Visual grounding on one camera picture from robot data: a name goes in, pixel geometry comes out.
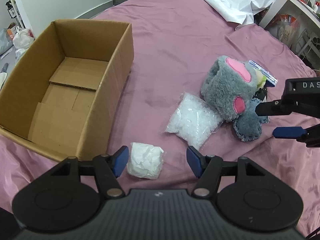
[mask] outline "bed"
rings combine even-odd
[[[252,59],[278,78],[268,90],[268,101],[281,97],[287,78],[313,77],[314,72],[284,44],[255,24],[235,31],[204,0],[129,0],[107,9],[96,19],[131,22],[135,58],[119,102],[108,152],[141,142],[165,152],[157,180],[138,179],[126,170],[118,179],[130,188],[187,188],[196,182],[186,161],[186,142],[164,133],[183,92],[199,96],[206,73],[220,55]],[[272,116],[262,136],[241,142],[230,123],[223,124],[202,146],[204,155],[234,161],[247,156],[294,188],[303,198],[304,211],[298,230],[307,235],[320,226],[320,149],[306,148],[295,140],[275,139],[276,126],[315,125],[319,121],[301,114]],[[55,162],[0,138],[0,206],[11,210],[19,189],[51,168]],[[84,182],[93,185],[92,178]]]

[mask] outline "cardboard box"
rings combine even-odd
[[[0,92],[0,134],[56,161],[105,153],[132,61],[130,23],[52,22]]]

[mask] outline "white table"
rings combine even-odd
[[[287,1],[292,2],[296,7],[298,7],[301,11],[303,11],[320,28],[320,21],[318,17],[314,14],[314,12],[311,12],[310,9],[308,9],[306,4],[300,2],[299,0],[275,0],[273,4],[270,6],[268,12],[264,15],[264,17],[260,21],[259,26],[262,28],[265,28],[268,25],[268,23],[273,19],[273,17],[276,16],[277,12],[280,11],[282,6],[284,6],[284,4]]]

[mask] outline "gray fur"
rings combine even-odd
[[[268,123],[268,116],[257,116],[255,109],[262,101],[253,98],[246,104],[244,114],[234,120],[233,128],[236,134],[243,142],[253,141],[258,139],[262,134],[262,123]]]
[[[233,108],[234,99],[241,96],[245,102],[249,101],[257,90],[257,76],[251,65],[242,62],[251,75],[251,81],[245,82],[226,63],[226,58],[227,56],[220,56],[214,62],[202,85],[201,94],[225,121],[230,122],[240,115]]]

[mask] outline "pink plush ear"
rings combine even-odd
[[[233,101],[233,109],[237,114],[241,114],[245,110],[245,103],[242,97],[236,97]]]
[[[249,71],[245,68],[244,64],[227,57],[226,58],[226,63],[234,70],[236,71],[244,81],[246,81],[247,83],[249,83],[251,81],[251,75],[249,73]]]

